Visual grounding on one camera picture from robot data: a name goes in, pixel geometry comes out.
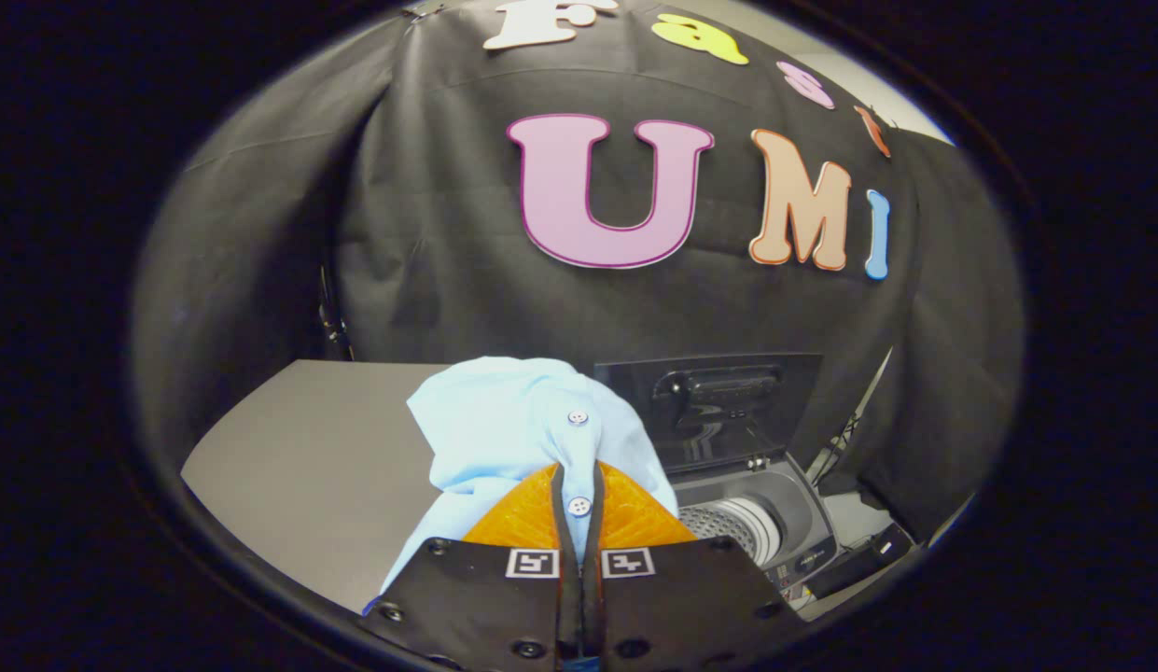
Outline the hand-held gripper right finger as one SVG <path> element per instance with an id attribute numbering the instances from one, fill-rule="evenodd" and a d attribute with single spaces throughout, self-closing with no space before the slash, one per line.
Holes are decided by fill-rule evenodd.
<path id="1" fill-rule="evenodd" d="M 808 624 L 731 536 L 694 536 L 622 469 L 593 469 L 582 649 L 604 671 L 755 671 Z"/>

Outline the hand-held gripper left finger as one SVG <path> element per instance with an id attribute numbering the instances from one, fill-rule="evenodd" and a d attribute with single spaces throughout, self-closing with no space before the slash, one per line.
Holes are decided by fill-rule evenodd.
<path id="1" fill-rule="evenodd" d="M 459 671 L 560 671 L 584 652 L 582 578 L 552 463 L 459 536 L 417 546 L 358 624 Z"/>

